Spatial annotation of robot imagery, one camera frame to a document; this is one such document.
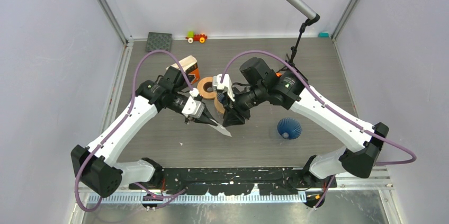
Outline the orange coffee filter box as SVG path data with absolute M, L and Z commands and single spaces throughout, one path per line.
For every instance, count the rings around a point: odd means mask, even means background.
M 200 70 L 197 63 L 197 59 L 195 57 L 193 57 L 192 55 L 187 56 L 181 59 L 178 63 L 182 66 L 183 70 L 185 71 L 190 81 L 190 84 L 194 84 L 200 80 L 201 78 Z

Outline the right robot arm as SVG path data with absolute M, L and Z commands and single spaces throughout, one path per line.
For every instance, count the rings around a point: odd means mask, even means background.
M 389 132 L 385 124 L 358 120 L 302 83 L 293 72 L 277 74 L 261 58 L 250 58 L 240 66 L 240 72 L 247 81 L 243 92 L 232 87 L 228 74 L 213 78 L 213 88 L 225 95 L 224 127 L 245 124 L 251 108 L 269 102 L 310 119 L 343 143 L 340 149 L 309 158 L 300 172 L 305 185 L 316 187 L 323 179 L 340 173 L 359 178 L 371 175 L 383 146 L 376 136 L 385 137 Z

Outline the white paper coffee filter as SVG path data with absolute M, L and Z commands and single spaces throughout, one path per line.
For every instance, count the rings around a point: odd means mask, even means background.
M 213 129 L 215 129 L 216 131 L 218 131 L 219 133 L 221 133 L 222 135 L 227 136 L 227 137 L 232 137 L 231 133 L 225 127 L 223 127 L 221 124 L 215 123 L 213 125 L 210 124 L 210 126 Z

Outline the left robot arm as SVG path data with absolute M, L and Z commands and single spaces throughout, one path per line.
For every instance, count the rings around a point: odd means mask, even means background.
M 86 147 L 77 145 L 71 152 L 75 175 L 79 180 L 106 198 L 120 186 L 144 183 L 156 189 L 164 180 L 163 168 L 149 158 L 136 162 L 119 163 L 118 157 L 137 132 L 161 110 L 181 114 L 185 122 L 207 124 L 225 136 L 230 132 L 214 119 L 197 89 L 190 96 L 180 94 L 187 87 L 181 70 L 168 67 L 154 82 L 140 84 L 128 107 L 94 141 Z

